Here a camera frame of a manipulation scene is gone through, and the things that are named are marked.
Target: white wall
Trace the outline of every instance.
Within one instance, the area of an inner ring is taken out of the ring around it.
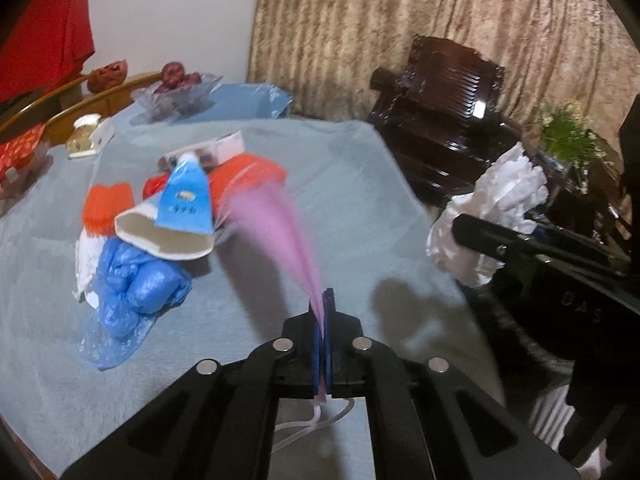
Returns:
[[[89,0],[95,54],[84,72],[127,59],[129,74],[172,60],[225,82],[246,77],[256,0]]]

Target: blue plastic bag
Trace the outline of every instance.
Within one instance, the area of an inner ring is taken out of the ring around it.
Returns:
[[[94,277],[99,306],[84,325],[81,354],[97,368],[122,364],[140,348],[158,311],[183,302],[190,290],[191,277],[179,263],[109,238]]]

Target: crumpled white tissue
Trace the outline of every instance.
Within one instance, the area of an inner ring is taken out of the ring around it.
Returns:
[[[523,234],[531,234],[536,223],[525,220],[524,213],[542,204],[548,197],[542,168],[533,167],[518,142],[503,153],[476,181],[474,192],[453,197],[431,227],[427,238],[427,256],[441,270],[448,270],[466,286],[489,283],[504,264],[485,254],[459,246],[451,226],[462,214],[482,218]]]
[[[78,301],[82,301],[84,296],[87,303],[93,308],[98,308],[98,296],[92,291],[91,282],[106,241],[106,236],[91,236],[86,232],[86,229],[82,229],[76,242],[76,281],[78,282],[78,290],[74,292],[74,296]]]

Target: brown patterned curtain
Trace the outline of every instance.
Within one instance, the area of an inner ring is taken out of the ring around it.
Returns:
[[[542,98],[578,99],[617,134],[640,91],[640,54],[606,0],[258,0],[249,80],[295,97],[294,112],[366,118],[378,66],[400,72],[414,34],[449,38],[506,68],[499,108],[528,124]]]

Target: white cable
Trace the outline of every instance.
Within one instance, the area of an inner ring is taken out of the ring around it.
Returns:
[[[317,422],[315,424],[311,424],[307,426],[304,430],[297,431],[293,435],[289,435],[287,438],[283,438],[281,441],[279,441],[279,443],[274,444],[273,448],[271,448],[271,454],[281,450],[283,447],[288,446],[289,444],[292,444],[297,439],[302,438],[305,435],[308,435],[309,433],[315,430],[321,430],[322,428],[326,428],[327,426],[330,426],[334,422],[338,422],[347,413],[349,413],[356,404],[356,401],[354,399],[344,399],[344,400],[347,401],[347,405],[344,407],[344,409],[340,413],[338,413],[335,416],[332,416],[332,418],[328,418],[323,422]]]
[[[320,410],[320,405],[314,406],[314,418],[311,420],[296,420],[293,422],[283,422],[282,424],[278,424],[273,431],[278,430],[286,430],[287,428],[306,428],[307,426],[312,426],[313,424],[317,424],[320,420],[320,416],[322,415],[322,410]]]

